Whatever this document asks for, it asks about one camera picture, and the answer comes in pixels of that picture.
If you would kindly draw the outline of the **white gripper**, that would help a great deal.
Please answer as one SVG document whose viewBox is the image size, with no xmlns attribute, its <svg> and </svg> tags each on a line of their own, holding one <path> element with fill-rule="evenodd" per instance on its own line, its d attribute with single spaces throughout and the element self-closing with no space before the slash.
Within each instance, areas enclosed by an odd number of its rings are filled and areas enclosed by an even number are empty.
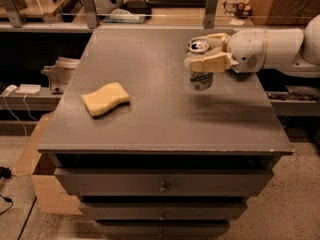
<svg viewBox="0 0 320 240">
<path fill-rule="evenodd" d="M 200 36 L 195 44 L 197 51 L 215 48 L 225 51 L 226 47 L 228 53 L 187 57 L 184 65 L 193 72 L 215 73 L 232 69 L 238 73 L 256 73 L 265 63 L 268 34 L 262 29 L 240 30 L 231 37 L 226 33 L 216 33 Z"/>
</svg>

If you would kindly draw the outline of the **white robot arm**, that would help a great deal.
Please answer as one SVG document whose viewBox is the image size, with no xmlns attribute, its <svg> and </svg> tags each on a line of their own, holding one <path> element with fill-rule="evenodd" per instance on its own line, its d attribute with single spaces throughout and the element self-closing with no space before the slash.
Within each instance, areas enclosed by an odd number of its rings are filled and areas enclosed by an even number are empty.
<svg viewBox="0 0 320 240">
<path fill-rule="evenodd" d="M 320 77 L 320 16 L 305 29 L 252 28 L 191 39 L 184 65 L 197 73 L 273 69 L 287 76 Z"/>
</svg>

